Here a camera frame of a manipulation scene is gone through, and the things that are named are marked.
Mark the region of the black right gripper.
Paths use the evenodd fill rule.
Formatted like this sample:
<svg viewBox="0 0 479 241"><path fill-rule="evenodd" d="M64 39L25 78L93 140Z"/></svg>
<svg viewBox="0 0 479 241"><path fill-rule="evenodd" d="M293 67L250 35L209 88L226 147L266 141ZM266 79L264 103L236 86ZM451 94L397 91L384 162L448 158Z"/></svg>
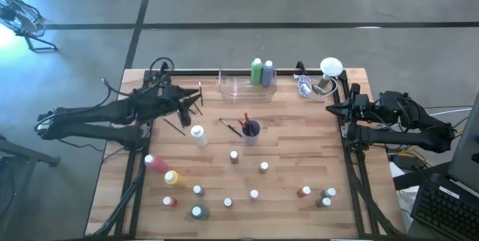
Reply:
<svg viewBox="0 0 479 241"><path fill-rule="evenodd" d="M350 88L350 103L342 102L327 106L333 115L342 119L351 119L352 121L376 121L373 115L373 103L369 100L367 94L360 93L361 86L352 83Z"/></svg>

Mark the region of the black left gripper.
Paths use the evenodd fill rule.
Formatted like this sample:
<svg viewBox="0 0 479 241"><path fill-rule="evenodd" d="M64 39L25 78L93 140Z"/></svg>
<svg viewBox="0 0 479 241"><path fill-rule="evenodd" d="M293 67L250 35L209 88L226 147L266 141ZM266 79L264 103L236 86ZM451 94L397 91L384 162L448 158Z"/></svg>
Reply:
<svg viewBox="0 0 479 241"><path fill-rule="evenodd" d="M185 103L195 103L200 98L198 89L184 89L179 85L153 86L135 92L134 109L140 116L163 116L178 111L181 125L190 126L189 106Z"/></svg>

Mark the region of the large white paint bottle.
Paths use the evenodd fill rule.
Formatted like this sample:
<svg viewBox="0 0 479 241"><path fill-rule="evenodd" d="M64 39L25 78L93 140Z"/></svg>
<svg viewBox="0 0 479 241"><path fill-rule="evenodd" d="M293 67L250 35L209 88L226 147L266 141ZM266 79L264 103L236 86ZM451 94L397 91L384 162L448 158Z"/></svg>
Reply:
<svg viewBox="0 0 479 241"><path fill-rule="evenodd" d="M207 139L207 135L205 133L205 130L202 126L194 125L190 129L190 134L194 138L194 140L196 141L196 144L199 147L206 147L207 146L208 139Z"/></svg>

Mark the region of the lavender plastic cup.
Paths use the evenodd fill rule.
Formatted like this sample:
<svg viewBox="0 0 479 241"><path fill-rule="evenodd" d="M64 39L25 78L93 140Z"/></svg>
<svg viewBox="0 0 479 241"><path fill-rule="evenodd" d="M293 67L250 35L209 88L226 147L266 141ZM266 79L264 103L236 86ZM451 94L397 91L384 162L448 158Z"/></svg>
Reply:
<svg viewBox="0 0 479 241"><path fill-rule="evenodd" d="M256 144L257 144L257 140L258 140L258 138L259 138L260 131L261 131L261 126L260 126L259 123L258 123L258 130L259 130L258 135L254 136L254 137L245 135L245 134L242 132L242 139L243 139L243 141L245 142L245 144L247 144L247 145L256 145Z"/></svg>

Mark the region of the large green paint bottle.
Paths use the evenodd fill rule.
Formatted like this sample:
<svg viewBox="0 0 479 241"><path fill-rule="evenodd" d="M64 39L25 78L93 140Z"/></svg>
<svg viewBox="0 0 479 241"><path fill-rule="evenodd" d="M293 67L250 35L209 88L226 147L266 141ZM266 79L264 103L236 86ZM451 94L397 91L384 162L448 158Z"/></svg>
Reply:
<svg viewBox="0 0 479 241"><path fill-rule="evenodd" d="M250 82L252 85L259 85L261 83L262 70L263 62L259 58L255 58L251 63Z"/></svg>

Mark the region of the large blue paint bottle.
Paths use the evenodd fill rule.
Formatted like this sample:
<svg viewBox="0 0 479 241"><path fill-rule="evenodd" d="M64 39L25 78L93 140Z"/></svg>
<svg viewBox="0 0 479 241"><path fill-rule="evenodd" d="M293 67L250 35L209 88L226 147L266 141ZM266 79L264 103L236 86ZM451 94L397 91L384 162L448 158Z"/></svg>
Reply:
<svg viewBox="0 0 479 241"><path fill-rule="evenodd" d="M264 87L269 87L274 81L275 68L272 61L268 60L264 63L261 75L261 84Z"/></svg>

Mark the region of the large red paint bottle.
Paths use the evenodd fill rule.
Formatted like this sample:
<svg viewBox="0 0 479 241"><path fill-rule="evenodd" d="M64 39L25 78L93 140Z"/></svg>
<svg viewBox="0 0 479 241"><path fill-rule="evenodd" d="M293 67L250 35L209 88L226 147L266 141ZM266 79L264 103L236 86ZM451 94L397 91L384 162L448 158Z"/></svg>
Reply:
<svg viewBox="0 0 479 241"><path fill-rule="evenodd" d="M155 154L146 155L144 158L144 164L148 170L152 170L160 174L165 174L169 171L167 162Z"/></svg>

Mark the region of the large yellow paint bottle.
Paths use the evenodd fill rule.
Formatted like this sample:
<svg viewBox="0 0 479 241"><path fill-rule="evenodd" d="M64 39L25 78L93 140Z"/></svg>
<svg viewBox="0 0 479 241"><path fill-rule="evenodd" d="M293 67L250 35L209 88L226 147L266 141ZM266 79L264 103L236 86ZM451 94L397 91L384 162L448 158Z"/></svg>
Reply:
<svg viewBox="0 0 479 241"><path fill-rule="evenodd" d="M186 186L186 180L174 170L170 170L170 171L167 171L165 173L164 181L169 186L173 186L173 187L185 187Z"/></svg>

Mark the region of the large teal paint bottle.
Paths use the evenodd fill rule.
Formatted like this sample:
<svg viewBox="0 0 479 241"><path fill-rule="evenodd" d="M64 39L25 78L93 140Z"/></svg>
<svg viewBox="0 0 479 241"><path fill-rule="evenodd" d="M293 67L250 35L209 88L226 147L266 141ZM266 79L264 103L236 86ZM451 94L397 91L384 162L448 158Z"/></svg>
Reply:
<svg viewBox="0 0 479 241"><path fill-rule="evenodd" d="M205 220L210 215L210 210L202 204L194 205L190 210L190 215L196 220Z"/></svg>

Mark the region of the white mushroom lamp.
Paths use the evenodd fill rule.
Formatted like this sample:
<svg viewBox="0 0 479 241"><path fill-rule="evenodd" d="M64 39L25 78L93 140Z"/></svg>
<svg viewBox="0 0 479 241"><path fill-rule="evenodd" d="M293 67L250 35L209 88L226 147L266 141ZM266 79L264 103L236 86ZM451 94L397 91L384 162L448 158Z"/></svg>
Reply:
<svg viewBox="0 0 479 241"><path fill-rule="evenodd" d="M324 94L330 81L336 76L339 76L344 67L342 62L337 58L328 57L320 62L320 69L323 72L323 76L313 88L318 94Z"/></svg>

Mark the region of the clear plastic bin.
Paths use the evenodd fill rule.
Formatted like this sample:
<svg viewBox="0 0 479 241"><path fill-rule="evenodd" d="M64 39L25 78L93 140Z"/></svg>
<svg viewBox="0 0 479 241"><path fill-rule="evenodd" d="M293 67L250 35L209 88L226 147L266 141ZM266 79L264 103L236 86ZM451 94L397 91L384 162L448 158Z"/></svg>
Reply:
<svg viewBox="0 0 479 241"><path fill-rule="evenodd" d="M274 71L269 86L253 85L250 70L220 70L218 89L226 103L268 103L278 90Z"/></svg>

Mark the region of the black power brick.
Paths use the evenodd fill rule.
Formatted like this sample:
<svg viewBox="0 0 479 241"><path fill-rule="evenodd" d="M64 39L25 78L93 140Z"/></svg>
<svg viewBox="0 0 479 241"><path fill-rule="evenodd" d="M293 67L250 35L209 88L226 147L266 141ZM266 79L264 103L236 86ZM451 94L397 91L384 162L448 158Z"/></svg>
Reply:
<svg viewBox="0 0 479 241"><path fill-rule="evenodd" d="M427 167L427 164L415 156L408 156L407 154L398 154L393 156L394 164L401 169L408 171L418 171Z"/></svg>

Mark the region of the black keyboard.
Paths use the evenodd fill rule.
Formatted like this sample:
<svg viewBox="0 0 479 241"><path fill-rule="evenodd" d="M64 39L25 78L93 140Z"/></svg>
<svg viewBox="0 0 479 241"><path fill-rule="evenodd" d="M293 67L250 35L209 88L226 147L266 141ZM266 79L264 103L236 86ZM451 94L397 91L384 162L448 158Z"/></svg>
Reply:
<svg viewBox="0 0 479 241"><path fill-rule="evenodd" d="M411 215L453 241L479 241L479 197L440 174L419 186Z"/></svg>

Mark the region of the black metal stand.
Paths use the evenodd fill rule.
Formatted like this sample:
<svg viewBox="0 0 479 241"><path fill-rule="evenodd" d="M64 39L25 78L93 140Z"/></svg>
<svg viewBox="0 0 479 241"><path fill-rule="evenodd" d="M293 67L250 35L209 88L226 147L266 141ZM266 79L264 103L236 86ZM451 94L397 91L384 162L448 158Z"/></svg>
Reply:
<svg viewBox="0 0 479 241"><path fill-rule="evenodd" d="M60 161L54 157L14 144L0 136L0 241L5 241L12 218L28 190L38 162L56 167Z"/></svg>

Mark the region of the black floor fan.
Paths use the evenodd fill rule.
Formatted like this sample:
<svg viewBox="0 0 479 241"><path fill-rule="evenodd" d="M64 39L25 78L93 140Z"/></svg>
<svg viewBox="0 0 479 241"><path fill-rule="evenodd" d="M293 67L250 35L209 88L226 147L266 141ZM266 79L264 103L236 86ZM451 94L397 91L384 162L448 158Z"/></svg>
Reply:
<svg viewBox="0 0 479 241"><path fill-rule="evenodd" d="M58 51L54 43L42 40L46 19L40 11L23 0L0 0L0 24L22 37L32 52Z"/></svg>

